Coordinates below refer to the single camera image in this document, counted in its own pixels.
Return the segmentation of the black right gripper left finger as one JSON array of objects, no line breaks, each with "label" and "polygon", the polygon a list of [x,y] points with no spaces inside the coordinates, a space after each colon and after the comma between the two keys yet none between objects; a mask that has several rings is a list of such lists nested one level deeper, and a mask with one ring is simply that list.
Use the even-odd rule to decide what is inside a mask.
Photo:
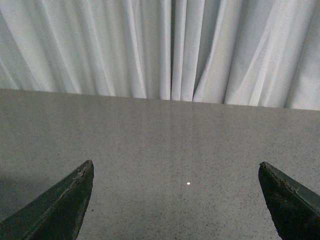
[{"label": "black right gripper left finger", "polygon": [[93,189],[94,164],[87,160],[32,202],[1,221],[2,240],[75,240]]}]

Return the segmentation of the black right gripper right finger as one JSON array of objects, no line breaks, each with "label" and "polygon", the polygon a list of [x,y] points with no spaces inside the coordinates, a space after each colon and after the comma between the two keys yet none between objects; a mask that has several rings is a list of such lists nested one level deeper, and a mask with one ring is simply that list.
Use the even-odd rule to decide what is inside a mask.
[{"label": "black right gripper right finger", "polygon": [[279,237],[283,240],[320,238],[320,196],[264,161],[258,180]]}]

